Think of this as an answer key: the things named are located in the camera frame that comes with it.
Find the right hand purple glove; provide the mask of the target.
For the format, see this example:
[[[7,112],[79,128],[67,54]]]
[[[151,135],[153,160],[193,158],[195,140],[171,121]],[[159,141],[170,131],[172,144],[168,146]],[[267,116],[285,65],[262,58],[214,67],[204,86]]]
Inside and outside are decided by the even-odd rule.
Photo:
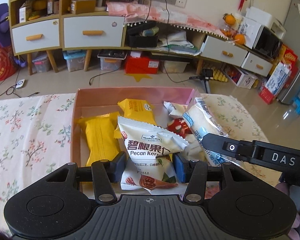
[[[300,239],[300,186],[288,185],[285,182],[280,182],[275,188],[288,195],[296,206],[296,218],[288,233],[288,237],[290,239]]]

